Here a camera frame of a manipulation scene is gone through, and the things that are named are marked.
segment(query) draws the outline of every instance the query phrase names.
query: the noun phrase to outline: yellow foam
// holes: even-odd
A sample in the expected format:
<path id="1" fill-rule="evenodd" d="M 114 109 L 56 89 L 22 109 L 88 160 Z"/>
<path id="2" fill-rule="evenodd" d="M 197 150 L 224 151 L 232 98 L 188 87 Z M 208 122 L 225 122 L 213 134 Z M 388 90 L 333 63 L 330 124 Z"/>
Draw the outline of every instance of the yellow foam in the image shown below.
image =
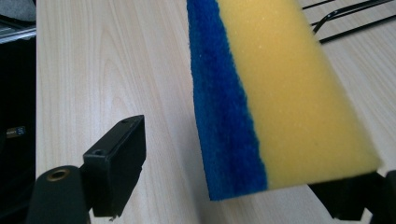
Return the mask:
<path id="1" fill-rule="evenodd" d="M 373 143 L 297 3 L 218 3 L 269 189 L 376 170 Z"/>

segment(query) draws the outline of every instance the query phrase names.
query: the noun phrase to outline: wood grain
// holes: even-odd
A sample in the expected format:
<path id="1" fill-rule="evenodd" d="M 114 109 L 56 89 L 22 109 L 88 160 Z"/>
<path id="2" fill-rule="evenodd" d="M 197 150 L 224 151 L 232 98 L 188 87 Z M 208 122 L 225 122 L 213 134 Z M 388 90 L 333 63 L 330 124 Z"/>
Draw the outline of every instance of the wood grain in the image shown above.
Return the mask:
<path id="1" fill-rule="evenodd" d="M 372 134 L 382 173 L 396 169 L 395 25 L 323 47 Z M 184 0 L 37 1 L 37 174 L 80 166 L 117 121 L 139 114 L 148 158 L 114 223 L 347 223 L 332 220 L 307 186 L 209 201 Z"/>

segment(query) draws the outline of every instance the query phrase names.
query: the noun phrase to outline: screw hole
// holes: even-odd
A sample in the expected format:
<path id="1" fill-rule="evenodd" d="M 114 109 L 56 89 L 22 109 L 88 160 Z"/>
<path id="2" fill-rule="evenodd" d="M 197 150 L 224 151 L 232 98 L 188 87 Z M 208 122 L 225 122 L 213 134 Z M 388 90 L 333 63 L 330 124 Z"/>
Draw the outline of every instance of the screw hole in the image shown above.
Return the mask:
<path id="1" fill-rule="evenodd" d="M 102 149 L 96 149 L 93 152 L 93 154 L 96 155 L 96 156 L 102 156 L 104 154 L 104 151 Z"/>
<path id="2" fill-rule="evenodd" d="M 70 171 L 67 169 L 61 169 L 50 173 L 47 176 L 47 180 L 51 182 L 55 182 L 58 180 L 65 179 L 70 174 Z"/>

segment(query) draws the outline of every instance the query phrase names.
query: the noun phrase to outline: blue abrasive layer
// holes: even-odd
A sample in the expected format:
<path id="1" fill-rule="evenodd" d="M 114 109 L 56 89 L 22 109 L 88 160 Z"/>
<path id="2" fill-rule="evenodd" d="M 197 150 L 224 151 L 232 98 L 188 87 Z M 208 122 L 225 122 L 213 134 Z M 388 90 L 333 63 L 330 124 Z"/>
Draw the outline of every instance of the blue abrasive layer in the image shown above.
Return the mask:
<path id="1" fill-rule="evenodd" d="M 213 201 L 267 189 L 259 141 L 236 73 L 219 5 L 188 0 L 196 123 Z"/>

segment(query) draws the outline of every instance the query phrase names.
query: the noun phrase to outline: wooden table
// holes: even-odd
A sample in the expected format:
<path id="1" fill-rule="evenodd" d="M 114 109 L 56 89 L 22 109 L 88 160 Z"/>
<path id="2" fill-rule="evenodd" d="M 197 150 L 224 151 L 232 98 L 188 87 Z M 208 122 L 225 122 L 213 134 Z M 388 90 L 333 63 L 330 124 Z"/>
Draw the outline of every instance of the wooden table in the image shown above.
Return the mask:
<path id="1" fill-rule="evenodd" d="M 356 1 L 341 2 L 305 13 L 312 21 Z M 392 11 L 388 3 L 321 32 Z M 384 161 L 381 174 L 396 169 L 395 27 L 323 46 Z M 144 114 L 148 158 L 114 223 L 346 223 L 332 220 L 307 186 L 210 202 L 191 90 L 186 0 L 37 1 L 38 175 L 80 166 L 117 121 Z"/>

